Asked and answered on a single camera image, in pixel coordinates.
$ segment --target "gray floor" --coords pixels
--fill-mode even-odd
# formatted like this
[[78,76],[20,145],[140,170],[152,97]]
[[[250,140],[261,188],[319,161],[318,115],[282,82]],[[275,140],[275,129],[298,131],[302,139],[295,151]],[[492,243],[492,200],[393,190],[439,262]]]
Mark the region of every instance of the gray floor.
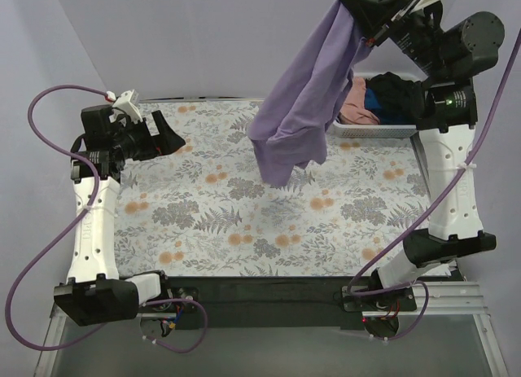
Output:
[[[404,326],[410,321],[411,317],[401,318]],[[152,328],[158,331],[158,324]],[[85,329],[68,324],[63,340]],[[168,341],[184,346],[198,334],[174,332]],[[388,345],[330,328],[223,329],[211,330],[187,355],[142,340],[138,321],[117,322],[60,351],[53,373],[54,377],[172,375],[478,377],[491,372],[472,316],[429,316],[410,336]]]

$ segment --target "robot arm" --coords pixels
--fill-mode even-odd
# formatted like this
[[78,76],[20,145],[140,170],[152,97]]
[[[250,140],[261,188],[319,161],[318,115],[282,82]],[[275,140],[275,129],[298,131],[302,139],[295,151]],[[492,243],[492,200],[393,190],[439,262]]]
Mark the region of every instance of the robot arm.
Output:
[[[81,112],[85,151],[79,154],[96,166],[101,180],[97,199],[76,228],[67,282],[55,287],[56,304],[80,326],[134,318],[145,301],[171,298],[162,272],[120,280],[114,257],[114,216],[125,162],[169,155],[185,141],[170,129],[161,111],[152,113],[159,133],[151,135],[137,108],[135,90],[113,101]],[[94,175],[80,161],[74,160],[71,167],[79,214],[87,208]]]
[[430,217],[428,230],[416,230],[404,250],[372,278],[372,289],[412,283],[428,270],[457,257],[493,250],[475,202],[473,164],[465,164],[475,135],[477,107],[472,77],[492,68],[505,30],[492,13],[478,12],[449,31],[440,27],[440,0],[341,0],[368,39],[379,46],[392,39],[427,75],[417,83],[414,102],[428,170],[431,202],[466,168],[462,179]]

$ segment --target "pink cloth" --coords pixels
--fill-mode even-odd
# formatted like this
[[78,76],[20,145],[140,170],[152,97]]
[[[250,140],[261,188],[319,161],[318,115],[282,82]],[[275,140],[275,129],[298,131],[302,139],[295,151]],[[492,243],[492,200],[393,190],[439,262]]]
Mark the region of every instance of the pink cloth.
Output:
[[340,108],[340,121],[345,125],[379,125],[380,119],[364,107],[366,99],[366,80],[355,77],[352,88]]

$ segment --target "table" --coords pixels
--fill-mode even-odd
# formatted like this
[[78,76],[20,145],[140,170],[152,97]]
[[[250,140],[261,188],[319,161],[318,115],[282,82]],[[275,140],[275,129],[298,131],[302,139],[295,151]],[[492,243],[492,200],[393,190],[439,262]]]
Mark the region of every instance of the table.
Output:
[[295,169],[283,188],[263,183],[246,136],[260,104],[142,103],[144,116],[160,109],[186,145],[126,165],[116,207],[121,275],[354,275],[428,205],[409,139],[328,136],[325,164]]

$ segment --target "purple cloth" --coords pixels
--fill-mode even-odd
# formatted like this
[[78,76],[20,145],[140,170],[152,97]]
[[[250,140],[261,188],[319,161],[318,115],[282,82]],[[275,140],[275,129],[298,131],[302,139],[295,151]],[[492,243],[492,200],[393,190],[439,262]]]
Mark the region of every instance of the purple cloth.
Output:
[[327,12],[268,95],[247,135],[260,175],[285,186],[293,166],[326,161],[326,130],[352,84],[352,66],[370,53],[354,19],[339,0]]

